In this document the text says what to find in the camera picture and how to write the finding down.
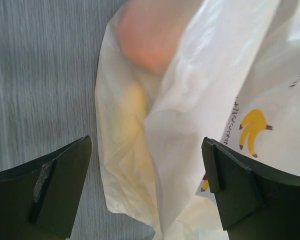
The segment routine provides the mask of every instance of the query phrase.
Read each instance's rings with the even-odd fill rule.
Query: gray background
[[[153,230],[107,211],[94,88],[108,20],[124,0],[0,0],[0,171],[82,136],[93,141],[72,240],[146,240]]]

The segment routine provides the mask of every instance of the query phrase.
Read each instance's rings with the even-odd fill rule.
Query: translucent plastic bag
[[[205,0],[164,75],[132,64],[122,53],[117,27],[123,10],[106,28],[95,88],[107,207],[152,226],[157,239],[228,239],[211,194],[200,191],[205,173],[201,144],[208,136],[254,158],[249,131],[243,135],[247,143],[241,145],[239,139],[247,128],[243,120],[254,109],[266,116],[265,129],[273,127],[262,131],[278,139],[273,143],[284,148],[284,140],[296,136],[289,130],[269,133],[300,118],[300,80],[292,81],[300,75],[300,0],[281,1],[280,6],[279,0]],[[282,54],[287,60],[278,58]],[[282,102],[280,91],[288,83],[296,86],[282,92]],[[234,113],[237,104],[240,110]],[[258,111],[251,113],[255,115],[263,121]],[[284,156],[280,147],[274,154],[265,137],[255,139],[256,159],[274,166],[269,159]],[[300,165],[292,172],[300,174]]]

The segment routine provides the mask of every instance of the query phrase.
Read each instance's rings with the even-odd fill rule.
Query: yellow banana
[[[263,130],[272,130],[273,127],[267,125],[266,118],[262,111],[254,109],[243,118],[239,130],[242,128],[244,128],[244,130],[240,136],[239,147],[241,150],[243,149],[246,138],[248,137],[248,150],[253,157],[257,158],[258,155],[255,151],[257,135]]]
[[[204,175],[202,180],[203,180],[203,182],[202,182],[201,192],[205,192],[209,188],[209,182],[208,182],[207,174]]]
[[[126,147],[131,146],[139,131],[143,131],[147,114],[144,89],[138,82],[134,82],[126,89],[115,109],[117,141]]]
[[[208,180],[203,180],[202,187],[201,187],[201,192],[207,191],[208,188],[209,188],[209,182],[208,182]]]

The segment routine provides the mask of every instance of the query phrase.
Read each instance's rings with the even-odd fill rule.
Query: banana logo
[[[209,188],[209,182],[208,182],[207,174],[204,175],[202,180],[203,180],[203,182],[202,182],[201,192],[205,192]]]
[[[257,135],[263,130],[273,130],[273,127],[267,125],[266,118],[262,111],[254,109],[242,120],[239,130],[243,128],[244,130],[240,137],[239,147],[241,150],[243,149],[246,138],[248,137],[248,150],[253,157],[257,158],[258,155],[254,146]]]

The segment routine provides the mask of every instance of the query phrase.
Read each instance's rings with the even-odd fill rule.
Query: dark green plastic part
[[[86,136],[0,172],[0,240],[70,238],[91,151]]]
[[[300,240],[300,176],[208,138],[203,141],[202,155],[230,240]]]

